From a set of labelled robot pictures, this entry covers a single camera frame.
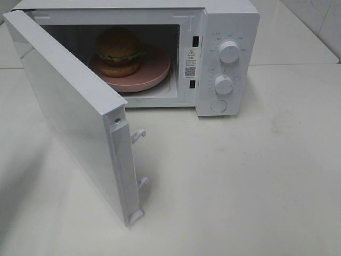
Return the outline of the white round door button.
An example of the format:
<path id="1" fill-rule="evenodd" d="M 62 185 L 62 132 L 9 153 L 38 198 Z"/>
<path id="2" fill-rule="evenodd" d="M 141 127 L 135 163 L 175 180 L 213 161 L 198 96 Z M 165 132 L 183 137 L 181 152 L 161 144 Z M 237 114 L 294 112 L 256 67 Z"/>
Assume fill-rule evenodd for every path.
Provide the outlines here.
<path id="1" fill-rule="evenodd" d="M 227 109 L 227 103 L 224 100 L 216 100 L 210 105 L 210 108 L 213 112 L 223 113 Z"/>

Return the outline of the pink round plate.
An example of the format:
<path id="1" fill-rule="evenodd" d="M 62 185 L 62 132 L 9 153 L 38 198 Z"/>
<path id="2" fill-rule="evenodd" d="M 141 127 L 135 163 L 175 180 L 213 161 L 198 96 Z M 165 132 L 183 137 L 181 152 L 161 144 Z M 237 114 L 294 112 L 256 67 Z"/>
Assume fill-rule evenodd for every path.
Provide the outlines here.
<path id="1" fill-rule="evenodd" d="M 88 61 L 88 67 L 104 80 L 115 91 L 120 93 L 135 93 L 150 89 L 161 83 L 171 67 L 171 59 L 161 48 L 144 44 L 144 55 L 139 58 L 138 70 L 126 77 L 109 77 L 100 71 L 103 62 L 97 55 Z"/>

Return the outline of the white microwave door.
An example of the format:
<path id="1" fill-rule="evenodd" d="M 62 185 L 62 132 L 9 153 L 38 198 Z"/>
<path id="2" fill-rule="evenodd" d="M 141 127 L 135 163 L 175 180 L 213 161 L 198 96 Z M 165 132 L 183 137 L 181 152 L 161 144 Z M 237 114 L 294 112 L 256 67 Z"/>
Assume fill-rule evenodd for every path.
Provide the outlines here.
<path id="1" fill-rule="evenodd" d="M 23 11 L 4 14 L 15 49 L 52 130 L 129 226 L 143 215 L 126 100 Z"/>

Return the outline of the burger with lettuce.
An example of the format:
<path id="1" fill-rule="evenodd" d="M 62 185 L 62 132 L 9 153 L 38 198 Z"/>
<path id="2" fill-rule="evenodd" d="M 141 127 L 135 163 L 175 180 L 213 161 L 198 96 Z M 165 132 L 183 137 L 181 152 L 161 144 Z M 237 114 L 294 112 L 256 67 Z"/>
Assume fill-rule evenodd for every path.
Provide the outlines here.
<path id="1" fill-rule="evenodd" d="M 136 73 L 143 54 L 140 40 L 134 32 L 122 27 L 103 31 L 96 39 L 96 53 L 102 74 L 121 78 Z"/>

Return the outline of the lower white round knob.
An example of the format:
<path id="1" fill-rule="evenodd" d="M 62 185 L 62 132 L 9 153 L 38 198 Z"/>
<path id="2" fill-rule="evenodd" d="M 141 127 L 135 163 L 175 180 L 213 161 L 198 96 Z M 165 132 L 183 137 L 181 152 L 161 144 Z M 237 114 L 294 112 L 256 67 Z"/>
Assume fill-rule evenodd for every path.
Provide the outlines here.
<path id="1" fill-rule="evenodd" d="M 230 76 L 219 75 L 215 78 L 214 89 L 217 94 L 229 94 L 233 90 L 233 81 Z"/>

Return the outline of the white round knob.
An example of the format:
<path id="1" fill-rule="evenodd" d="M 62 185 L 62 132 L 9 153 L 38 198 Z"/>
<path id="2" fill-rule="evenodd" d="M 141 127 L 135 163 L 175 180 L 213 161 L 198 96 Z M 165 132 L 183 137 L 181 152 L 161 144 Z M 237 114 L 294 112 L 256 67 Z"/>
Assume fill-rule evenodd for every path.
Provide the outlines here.
<path id="1" fill-rule="evenodd" d="M 214 89 L 217 94 L 229 94 L 233 90 L 233 81 L 230 76 L 219 75 L 215 78 Z"/>
<path id="2" fill-rule="evenodd" d="M 233 63 L 239 59 L 239 43 L 232 39 L 221 42 L 218 46 L 218 55 L 223 63 Z"/>

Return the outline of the white warning label sticker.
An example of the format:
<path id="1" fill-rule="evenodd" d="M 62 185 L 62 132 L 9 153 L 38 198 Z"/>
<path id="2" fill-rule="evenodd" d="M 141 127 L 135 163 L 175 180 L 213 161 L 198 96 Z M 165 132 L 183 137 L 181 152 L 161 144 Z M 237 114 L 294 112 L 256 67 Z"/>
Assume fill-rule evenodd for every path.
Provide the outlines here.
<path id="1" fill-rule="evenodd" d="M 187 47 L 183 50 L 183 71 L 184 78 L 196 78 L 198 49 L 196 47 Z"/>

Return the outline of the white microwave oven body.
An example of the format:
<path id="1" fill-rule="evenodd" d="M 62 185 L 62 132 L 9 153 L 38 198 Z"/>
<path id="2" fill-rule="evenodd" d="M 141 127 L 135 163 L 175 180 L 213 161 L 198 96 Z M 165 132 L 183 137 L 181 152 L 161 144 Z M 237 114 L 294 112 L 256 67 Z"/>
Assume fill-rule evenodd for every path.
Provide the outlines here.
<path id="1" fill-rule="evenodd" d="M 141 46 L 164 50 L 171 61 L 166 78 L 144 91 L 116 91 L 126 100 L 125 108 L 195 107 L 198 116 L 239 111 L 259 23 L 250 1 L 21 1 L 12 11 L 30 16 L 87 67 L 97 55 L 97 37 L 112 27 L 131 30 Z M 233 63 L 223 63 L 218 55 L 219 44 L 227 39 L 240 46 L 239 59 Z M 184 78 L 187 47 L 198 49 L 194 79 Z M 214 81 L 219 75 L 231 77 L 234 85 L 229 94 L 216 93 Z M 211 110 L 216 100 L 226 101 L 225 112 Z"/>

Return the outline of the upper white round knob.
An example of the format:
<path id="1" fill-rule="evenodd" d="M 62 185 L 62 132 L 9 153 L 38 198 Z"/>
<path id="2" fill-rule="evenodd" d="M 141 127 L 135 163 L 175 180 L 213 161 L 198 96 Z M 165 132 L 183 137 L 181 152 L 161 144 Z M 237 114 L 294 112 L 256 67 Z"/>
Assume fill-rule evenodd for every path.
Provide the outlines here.
<path id="1" fill-rule="evenodd" d="M 239 43 L 232 39 L 221 42 L 218 46 L 218 55 L 223 63 L 233 63 L 239 59 Z"/>

